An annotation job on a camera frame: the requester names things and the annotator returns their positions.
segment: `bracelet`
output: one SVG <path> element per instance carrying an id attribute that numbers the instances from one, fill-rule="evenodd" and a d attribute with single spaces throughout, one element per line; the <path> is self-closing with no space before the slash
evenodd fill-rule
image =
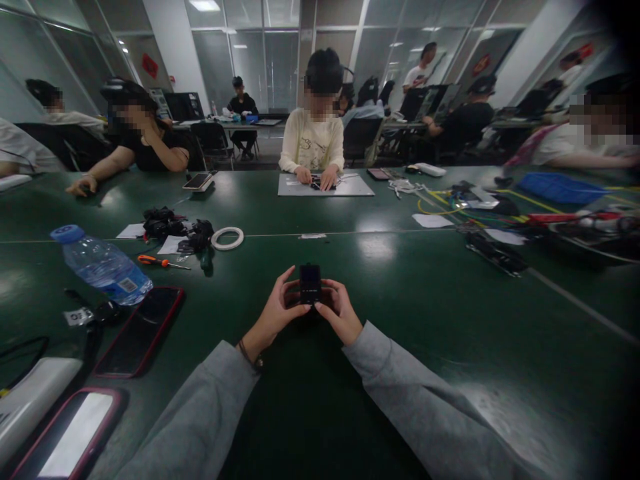
<path id="1" fill-rule="evenodd" d="M 238 347 L 240 347 L 240 352 L 242 352 L 242 356 L 245 358 L 246 361 L 249 362 L 249 364 L 251 365 L 251 368 L 253 368 L 253 370 L 256 373 L 262 373 L 262 370 L 264 367 L 264 362 L 262 361 L 262 355 L 258 355 L 258 358 L 256 358 L 255 362 L 252 362 L 251 359 L 249 358 L 249 354 L 247 353 L 247 350 L 245 349 L 245 344 L 242 342 L 242 339 L 240 339 L 240 342 L 238 342 Z"/>

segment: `gray sleeve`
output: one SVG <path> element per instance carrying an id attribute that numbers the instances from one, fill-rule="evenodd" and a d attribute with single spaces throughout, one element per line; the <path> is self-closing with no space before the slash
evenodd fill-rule
<path id="1" fill-rule="evenodd" d="M 370 322 L 343 351 L 434 480 L 541 478 L 466 397 Z"/>
<path id="2" fill-rule="evenodd" d="M 220 342 L 178 390 L 117 478 L 216 478 L 257 379 L 242 354 Z"/>

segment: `blue plastic tray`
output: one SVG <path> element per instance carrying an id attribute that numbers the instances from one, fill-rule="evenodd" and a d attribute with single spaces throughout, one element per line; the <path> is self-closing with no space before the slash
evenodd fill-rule
<path id="1" fill-rule="evenodd" d="M 608 193 L 596 185 L 573 180 L 560 173 L 528 173 L 518 186 L 554 202 L 581 205 Z"/>

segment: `blue bottle cap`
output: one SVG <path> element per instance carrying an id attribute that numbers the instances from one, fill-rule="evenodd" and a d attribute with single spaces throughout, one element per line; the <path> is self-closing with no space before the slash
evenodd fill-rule
<path id="1" fill-rule="evenodd" d="M 85 231 L 77 225 L 65 225 L 52 231 L 49 236 L 56 242 L 65 245 L 80 240 L 85 236 Z"/>

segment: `white t-shirt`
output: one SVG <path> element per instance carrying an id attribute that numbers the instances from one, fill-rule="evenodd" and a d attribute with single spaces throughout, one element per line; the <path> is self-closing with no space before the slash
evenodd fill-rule
<path id="1" fill-rule="evenodd" d="M 544 165 L 572 153 L 607 157 L 631 157 L 640 153 L 632 135 L 585 135 L 583 125 L 565 123 L 549 133 L 533 154 L 533 165 Z"/>
<path id="2" fill-rule="evenodd" d="M 287 120 L 278 165 L 293 173 L 300 165 L 309 170 L 324 170 L 334 163 L 342 171 L 345 165 L 343 137 L 344 128 L 339 118 L 317 122 L 311 120 L 304 109 L 298 108 Z"/>
<path id="3" fill-rule="evenodd" d="M 0 162 L 17 163 L 20 173 L 67 171 L 51 150 L 4 119 L 0 119 L 0 149 Z"/>
<path id="4" fill-rule="evenodd" d="M 573 83 L 576 77 L 580 75 L 581 71 L 582 71 L 581 65 L 574 65 L 569 70 L 563 72 L 562 75 L 558 77 L 558 80 L 564 83 L 565 87 L 568 87 L 570 86 L 570 84 Z"/>
<path id="5" fill-rule="evenodd" d="M 407 74 L 407 77 L 405 78 L 405 82 L 402 84 L 402 86 L 404 87 L 408 85 L 412 87 L 414 81 L 420 80 L 424 77 L 429 78 L 431 76 L 431 73 L 427 74 L 429 70 L 431 70 L 429 66 L 427 66 L 427 68 L 424 68 L 424 69 L 420 68 L 420 65 L 412 68 L 411 70 L 409 70 L 409 73 Z"/>

